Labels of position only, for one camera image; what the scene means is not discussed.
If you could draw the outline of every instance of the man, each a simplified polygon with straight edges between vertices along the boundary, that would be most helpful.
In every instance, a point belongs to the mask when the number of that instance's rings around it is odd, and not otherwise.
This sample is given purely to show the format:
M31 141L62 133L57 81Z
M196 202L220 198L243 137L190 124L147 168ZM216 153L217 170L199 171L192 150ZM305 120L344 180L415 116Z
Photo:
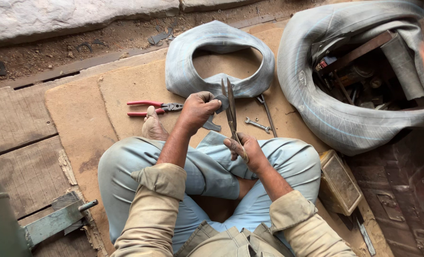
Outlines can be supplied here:
M316 214L320 160L311 145L239 133L247 164L241 146L215 132L188 146L220 108L213 97L190 95L171 134L149 107L145 138L123 139L103 154L98 179L113 256L292 256L289 245L298 257L355 256ZM219 223L191 194L242 201Z

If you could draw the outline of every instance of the wrench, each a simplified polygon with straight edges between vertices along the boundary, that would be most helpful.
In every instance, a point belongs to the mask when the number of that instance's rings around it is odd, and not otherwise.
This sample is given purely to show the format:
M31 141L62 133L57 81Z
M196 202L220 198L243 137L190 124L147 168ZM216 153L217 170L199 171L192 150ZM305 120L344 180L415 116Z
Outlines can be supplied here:
M271 127L265 127L265 126L263 126L263 125L260 125L260 124L258 124L258 123L256 123L256 122L254 122L254 121L250 120L250 118L249 118L249 117L245 117L245 118L247 118L247 120L245 121L245 123L250 123L250 124L252 124L252 125L257 126L258 128L262 128L262 129L266 130L266 132L267 132L267 133L270 133L270 132L269 132L269 129L272 129Z

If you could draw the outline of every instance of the khaki shirt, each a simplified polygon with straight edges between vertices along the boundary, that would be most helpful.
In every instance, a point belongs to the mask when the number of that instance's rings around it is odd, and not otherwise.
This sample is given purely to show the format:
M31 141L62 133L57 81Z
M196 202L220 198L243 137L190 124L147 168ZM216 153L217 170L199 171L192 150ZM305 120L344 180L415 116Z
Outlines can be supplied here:
M140 185L112 256L173 256L172 237L185 192L185 170L163 163L133 172L131 177ZM297 257L356 256L297 190L274 201L269 214L272 226L268 230L272 234L283 231ZM263 237L235 227L188 251L190 257L283 256Z

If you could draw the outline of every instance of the beige sleeve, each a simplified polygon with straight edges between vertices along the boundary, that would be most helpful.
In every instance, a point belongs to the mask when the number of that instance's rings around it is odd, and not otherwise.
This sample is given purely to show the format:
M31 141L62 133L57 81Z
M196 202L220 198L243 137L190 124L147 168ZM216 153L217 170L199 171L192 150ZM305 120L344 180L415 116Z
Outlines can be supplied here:
M274 201L269 213L272 233L283 231L297 257L356 256L297 190Z
M140 183L113 257L172 256L172 236L185 192L186 172L163 163L133 172Z

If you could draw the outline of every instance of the red-handled pliers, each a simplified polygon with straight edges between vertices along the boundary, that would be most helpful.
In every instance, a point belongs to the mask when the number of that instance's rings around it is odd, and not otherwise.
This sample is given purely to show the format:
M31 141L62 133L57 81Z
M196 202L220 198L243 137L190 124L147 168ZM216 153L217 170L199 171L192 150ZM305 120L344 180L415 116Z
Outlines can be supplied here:
M166 111L179 111L183 109L183 103L177 103L177 102L168 102L168 103L162 103L162 102L154 102L154 101L134 101L134 102L127 102L127 105L136 105L136 104L148 104L153 105L156 107L161 107L156 109L157 114L163 114ZM128 116L138 116L138 117L145 117L147 113L128 113Z

